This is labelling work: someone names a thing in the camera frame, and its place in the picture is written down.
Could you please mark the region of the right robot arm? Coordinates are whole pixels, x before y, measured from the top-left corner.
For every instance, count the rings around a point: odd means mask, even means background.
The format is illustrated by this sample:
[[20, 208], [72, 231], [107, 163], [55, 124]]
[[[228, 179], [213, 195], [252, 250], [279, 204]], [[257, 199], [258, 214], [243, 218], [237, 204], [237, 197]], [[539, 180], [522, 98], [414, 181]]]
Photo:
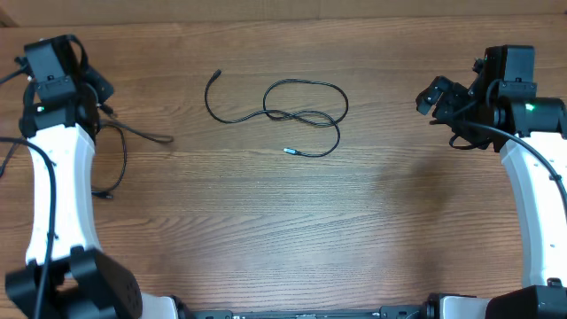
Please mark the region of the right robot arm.
[[447, 125], [466, 150], [492, 147], [516, 203], [523, 249], [522, 287], [498, 297], [433, 293], [421, 306], [394, 307], [398, 318], [564, 318], [566, 316], [566, 104], [538, 97], [535, 49], [485, 49], [469, 86], [436, 77], [416, 110]]

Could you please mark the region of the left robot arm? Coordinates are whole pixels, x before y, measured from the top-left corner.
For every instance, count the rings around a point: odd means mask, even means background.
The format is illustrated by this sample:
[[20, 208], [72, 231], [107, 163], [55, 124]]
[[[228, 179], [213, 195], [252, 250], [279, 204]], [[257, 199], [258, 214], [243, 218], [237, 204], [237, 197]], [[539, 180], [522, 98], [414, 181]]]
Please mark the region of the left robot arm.
[[94, 222], [91, 168], [99, 109], [113, 86], [89, 65], [75, 35], [25, 45], [15, 60], [28, 77], [19, 120], [33, 162], [34, 222], [26, 266], [5, 277], [8, 298], [28, 318], [188, 318], [175, 297], [143, 293], [105, 255]]

